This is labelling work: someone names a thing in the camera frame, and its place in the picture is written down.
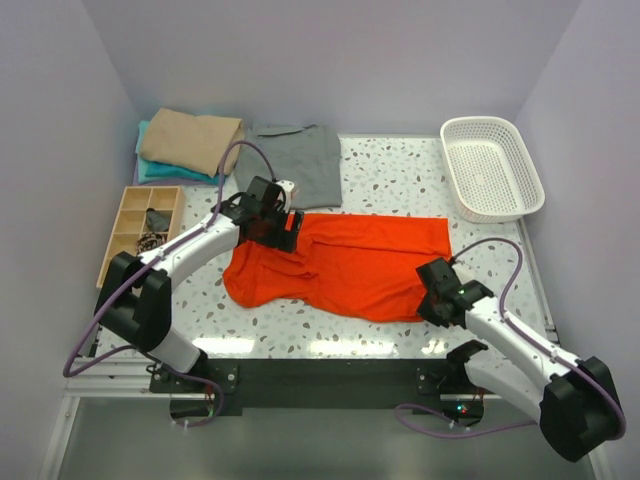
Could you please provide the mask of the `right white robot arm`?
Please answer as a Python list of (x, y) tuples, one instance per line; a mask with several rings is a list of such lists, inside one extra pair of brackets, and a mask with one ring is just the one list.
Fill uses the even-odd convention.
[(426, 289), (417, 312), (436, 326), (460, 327), (473, 339), (451, 350), (448, 386), (474, 386), (500, 396), (539, 426), (547, 443), (576, 462), (626, 431), (608, 366), (581, 359), (544, 339), (477, 280), (462, 281), (452, 262), (438, 258), (417, 268)]

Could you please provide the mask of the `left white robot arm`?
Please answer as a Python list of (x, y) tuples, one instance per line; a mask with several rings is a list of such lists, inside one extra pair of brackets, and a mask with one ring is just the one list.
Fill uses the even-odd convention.
[(251, 180), (247, 190), (218, 199), (211, 213), (167, 243), (110, 262), (96, 305), (98, 323), (171, 373), (185, 392), (214, 379), (208, 357), (173, 326), (172, 295), (214, 258), (249, 241), (292, 253), (304, 213), (291, 209), (292, 181)]

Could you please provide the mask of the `orange t-shirt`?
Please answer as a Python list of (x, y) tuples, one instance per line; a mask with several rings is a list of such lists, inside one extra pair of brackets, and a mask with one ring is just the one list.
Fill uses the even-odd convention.
[(310, 213), (294, 252), (246, 242), (223, 282), (245, 308), (292, 299), (343, 317), (417, 322), (426, 294), (417, 268), (451, 256), (445, 218)]

